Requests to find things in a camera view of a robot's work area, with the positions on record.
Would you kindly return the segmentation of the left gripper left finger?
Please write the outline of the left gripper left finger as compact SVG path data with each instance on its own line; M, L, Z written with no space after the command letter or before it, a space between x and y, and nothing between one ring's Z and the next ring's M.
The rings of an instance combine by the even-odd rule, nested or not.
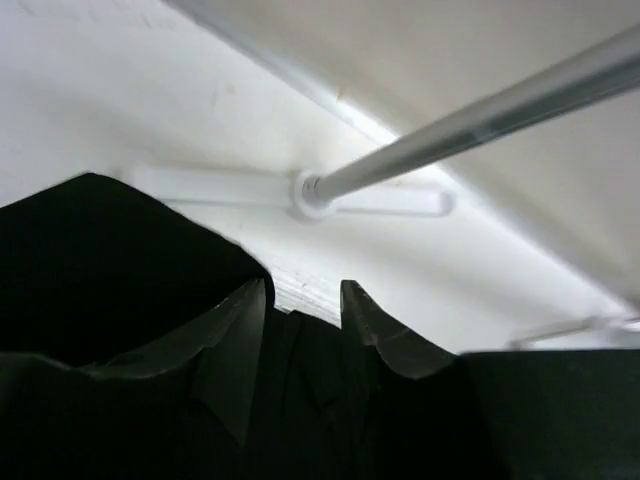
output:
M240 479L266 314L261 280L104 365L1 357L5 479Z

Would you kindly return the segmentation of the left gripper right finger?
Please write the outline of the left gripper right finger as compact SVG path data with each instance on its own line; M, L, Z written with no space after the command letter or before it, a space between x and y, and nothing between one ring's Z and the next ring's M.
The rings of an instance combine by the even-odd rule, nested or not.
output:
M451 353L385 312L354 280L343 326L374 382L383 479L635 479L635 350Z

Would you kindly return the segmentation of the black trousers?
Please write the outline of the black trousers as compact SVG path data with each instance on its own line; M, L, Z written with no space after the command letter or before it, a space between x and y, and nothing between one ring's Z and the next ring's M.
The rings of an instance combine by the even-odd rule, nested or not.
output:
M240 479L383 479L358 336L274 303L269 272L131 187L84 174L1 211L1 357L104 365L261 280L266 314Z

